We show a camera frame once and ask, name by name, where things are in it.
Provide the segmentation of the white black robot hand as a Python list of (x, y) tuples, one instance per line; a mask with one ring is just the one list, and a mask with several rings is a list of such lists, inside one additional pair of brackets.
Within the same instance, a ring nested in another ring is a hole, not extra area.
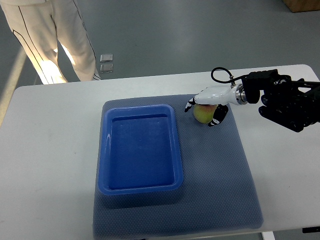
[(217, 105), (211, 122), (204, 124), (209, 127), (217, 126), (227, 116), (229, 108), (227, 104), (245, 105), (247, 104), (245, 90), (242, 84), (227, 86), (210, 86), (193, 96), (185, 105), (185, 112), (198, 105)]

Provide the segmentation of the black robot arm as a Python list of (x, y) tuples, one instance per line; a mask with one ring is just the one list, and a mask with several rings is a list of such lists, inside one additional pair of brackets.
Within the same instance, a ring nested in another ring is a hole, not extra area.
[(240, 105), (262, 102), (259, 114), (294, 132), (320, 121), (320, 83), (293, 81), (291, 76), (279, 74), (277, 69), (250, 72), (234, 77), (224, 67), (216, 67), (210, 74), (213, 81), (221, 84), (235, 81), (242, 84), (236, 87), (234, 99)]

